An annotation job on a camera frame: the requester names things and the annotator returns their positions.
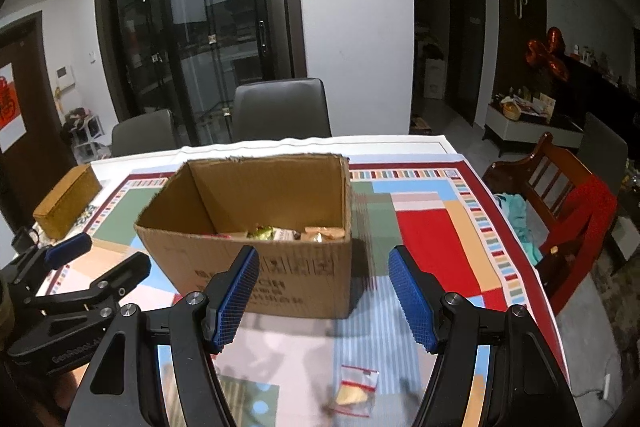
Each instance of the teal cloth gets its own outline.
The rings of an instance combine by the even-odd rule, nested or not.
[[[516,233],[527,259],[535,266],[542,260],[542,253],[533,244],[531,230],[527,228],[527,202],[519,194],[494,194],[494,197]]]

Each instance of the screw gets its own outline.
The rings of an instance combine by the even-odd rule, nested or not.
[[[526,317],[529,312],[524,306],[521,306],[520,304],[514,304],[511,307],[511,313],[516,315],[516,317]]]
[[[191,306],[193,306],[196,304],[200,304],[202,301],[204,301],[204,295],[201,292],[191,292],[190,294],[187,295],[186,299],[187,299],[187,304],[190,304]]]
[[[456,306],[462,302],[462,295],[455,292],[448,292],[444,294],[444,299],[447,301],[447,304]]]
[[[122,314],[123,317],[130,317],[137,310],[138,310],[138,307],[135,304],[125,304],[120,310],[120,313]]]

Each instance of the cardboard box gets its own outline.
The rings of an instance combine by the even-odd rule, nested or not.
[[[102,187],[90,164],[72,168],[33,211],[33,219],[52,239],[64,239]]]
[[[340,241],[256,241],[213,237],[257,225],[304,231],[342,227]],[[138,216],[135,229],[185,295],[227,270],[242,245],[260,255],[247,311],[344,318],[351,287],[351,188],[336,155],[196,160],[183,165]]]

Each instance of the open cardboard box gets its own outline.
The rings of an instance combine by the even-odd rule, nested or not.
[[[214,237],[257,225],[299,232],[341,227],[346,235],[326,243]],[[135,229],[182,295],[204,289],[242,245],[252,245],[260,277],[247,311],[323,319],[349,314],[351,191],[342,156],[190,161],[142,211]]]

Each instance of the red balloon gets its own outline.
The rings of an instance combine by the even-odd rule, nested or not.
[[[546,39],[549,42],[549,53],[552,55],[564,54],[566,45],[564,44],[562,32],[559,28],[556,28],[555,26],[549,28],[549,31],[546,33]]]
[[[562,32],[558,28],[550,28],[547,37],[549,40],[548,48],[538,39],[531,39],[527,42],[529,48],[525,55],[527,64],[532,68],[548,68],[553,76],[566,82],[569,80],[569,70],[564,62],[554,56],[554,52],[552,52],[554,50],[556,54],[564,53]]]

